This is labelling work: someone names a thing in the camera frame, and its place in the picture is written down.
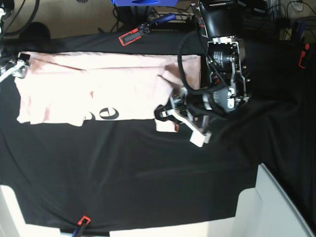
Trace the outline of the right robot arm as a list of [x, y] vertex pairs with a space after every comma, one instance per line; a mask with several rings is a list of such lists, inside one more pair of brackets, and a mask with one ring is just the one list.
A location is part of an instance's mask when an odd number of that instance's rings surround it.
[[16, 20], [17, 16], [21, 12], [24, 2], [19, 7], [17, 13], [12, 18], [11, 22], [4, 28], [4, 20], [8, 19], [14, 11], [15, 3], [13, 0], [2, 0], [0, 2], [0, 80], [3, 82], [10, 76], [23, 79], [26, 76], [27, 69], [30, 66], [30, 55], [25, 53], [19, 53], [17, 56], [9, 56], [5, 49], [5, 37], [11, 37], [21, 34], [25, 31], [34, 20], [40, 1], [35, 1], [35, 6], [28, 21], [23, 27], [14, 32], [9, 32], [9, 28]]

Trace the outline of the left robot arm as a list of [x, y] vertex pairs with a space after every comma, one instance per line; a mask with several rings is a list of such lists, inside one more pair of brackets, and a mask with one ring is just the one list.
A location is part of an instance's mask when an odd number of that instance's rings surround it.
[[[186, 125], [192, 132], [190, 142], [202, 147], [211, 137], [211, 122], [230, 119], [250, 97], [243, 74], [246, 68], [241, 39], [243, 18], [237, 1], [200, 0], [197, 9], [199, 27], [184, 36], [177, 54], [182, 86], [171, 93], [164, 106], [156, 108], [155, 122], [159, 132], [176, 132], [179, 125]], [[199, 89], [189, 84], [182, 58], [184, 45], [194, 34], [199, 39], [208, 39], [207, 46], [202, 46], [208, 80]]]

